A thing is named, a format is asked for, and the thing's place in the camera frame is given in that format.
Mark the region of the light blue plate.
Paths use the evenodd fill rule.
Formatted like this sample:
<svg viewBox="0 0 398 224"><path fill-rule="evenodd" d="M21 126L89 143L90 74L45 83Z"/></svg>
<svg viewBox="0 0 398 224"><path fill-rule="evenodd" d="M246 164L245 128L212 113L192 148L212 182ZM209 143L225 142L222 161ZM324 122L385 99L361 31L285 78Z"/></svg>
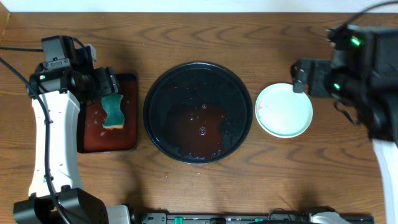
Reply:
<svg viewBox="0 0 398 224"><path fill-rule="evenodd" d="M305 93L293 92L293 85L276 83L263 89L256 99L259 125L278 138L294 138L304 133L313 118L313 106Z"/></svg>

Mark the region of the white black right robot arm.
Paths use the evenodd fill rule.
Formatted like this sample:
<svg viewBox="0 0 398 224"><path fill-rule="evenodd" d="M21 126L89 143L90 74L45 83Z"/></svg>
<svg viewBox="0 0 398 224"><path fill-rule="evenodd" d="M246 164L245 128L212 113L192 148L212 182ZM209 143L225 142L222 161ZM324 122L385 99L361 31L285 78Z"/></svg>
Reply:
<svg viewBox="0 0 398 224"><path fill-rule="evenodd" d="M293 91L352 106L364 125L382 176L386 222L397 223L397 29L342 25L328 32L331 60L303 58L290 69Z"/></svg>

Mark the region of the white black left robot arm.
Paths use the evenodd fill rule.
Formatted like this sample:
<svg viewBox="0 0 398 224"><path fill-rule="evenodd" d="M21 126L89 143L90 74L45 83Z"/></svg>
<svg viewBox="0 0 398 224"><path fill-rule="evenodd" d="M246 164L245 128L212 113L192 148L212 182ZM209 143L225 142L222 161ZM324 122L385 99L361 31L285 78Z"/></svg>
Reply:
<svg viewBox="0 0 398 224"><path fill-rule="evenodd" d="M95 68L95 48L60 36L42 41L45 61L25 81L36 122L35 170L28 199L14 204L17 223L130 223L126 205L107 207L83 189L78 117L87 101L120 92L110 67Z"/></svg>

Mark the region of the green orange sponge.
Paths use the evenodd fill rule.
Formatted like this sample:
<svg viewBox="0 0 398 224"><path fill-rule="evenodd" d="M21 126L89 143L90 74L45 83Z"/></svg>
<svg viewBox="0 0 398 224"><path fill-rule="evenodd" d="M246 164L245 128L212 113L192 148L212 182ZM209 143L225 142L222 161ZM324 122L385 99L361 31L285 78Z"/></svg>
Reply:
<svg viewBox="0 0 398 224"><path fill-rule="evenodd" d="M106 112L106 118L103 123L105 129L122 129L125 123L125 117L121 110L123 96L114 94L105 96L101 99L101 104Z"/></svg>

